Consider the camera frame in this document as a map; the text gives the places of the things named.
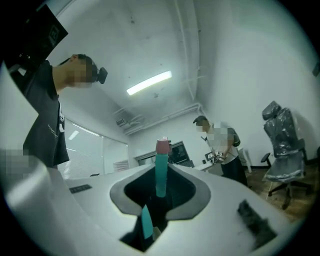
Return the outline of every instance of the black pants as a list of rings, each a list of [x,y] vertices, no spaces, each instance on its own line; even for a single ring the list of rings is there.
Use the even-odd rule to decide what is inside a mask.
[[[245,170],[238,156],[227,164],[221,164],[221,168],[224,177],[248,186]]]

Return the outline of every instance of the pink cap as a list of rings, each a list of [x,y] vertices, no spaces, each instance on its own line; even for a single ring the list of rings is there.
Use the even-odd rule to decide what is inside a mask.
[[[167,139],[163,138],[156,141],[155,152],[157,154],[168,154],[169,151],[169,141]]]

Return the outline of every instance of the man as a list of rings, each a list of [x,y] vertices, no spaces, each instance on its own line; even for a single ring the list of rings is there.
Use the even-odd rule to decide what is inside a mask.
[[[248,186],[244,168],[239,159],[237,146],[240,144],[239,137],[234,129],[225,123],[214,127],[208,119],[200,115],[193,123],[206,133],[206,141],[215,158],[221,163],[223,176]]]
[[[103,84],[107,74],[84,54],[74,54],[55,67],[47,60],[41,64],[28,85],[20,88],[38,112],[23,144],[24,153],[37,157],[49,168],[68,161],[59,94],[66,87],[87,88],[97,81]]]

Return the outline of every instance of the office chair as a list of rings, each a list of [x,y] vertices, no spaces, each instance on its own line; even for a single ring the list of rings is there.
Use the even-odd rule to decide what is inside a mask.
[[[275,161],[271,165],[267,153],[261,160],[267,162],[269,170],[263,180],[281,182],[282,184],[269,191],[268,196],[281,189],[286,189],[285,201],[282,209],[285,210],[292,198],[292,187],[306,188],[306,193],[312,193],[312,186],[300,181],[305,175],[306,150],[304,139],[298,139],[294,118],[288,108],[281,108],[275,101],[271,102],[262,112],[266,121],[263,128],[269,136]]]

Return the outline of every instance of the wooden floor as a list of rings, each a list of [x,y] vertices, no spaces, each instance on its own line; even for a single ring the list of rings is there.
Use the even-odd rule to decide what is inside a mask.
[[[268,197],[268,191],[280,185],[277,182],[263,181],[263,177],[267,170],[264,169],[253,169],[252,173],[246,170],[246,176],[248,185],[252,186],[252,190],[261,196],[264,200],[272,204],[273,206],[283,211],[290,221],[296,221],[306,216],[313,205],[317,193],[319,190],[319,174],[318,165],[309,165],[306,167],[306,176],[301,182],[312,184],[314,193],[306,195],[306,189],[300,187],[294,187],[292,190],[292,200],[286,210],[282,210],[282,205],[285,201],[286,190],[281,189]]]

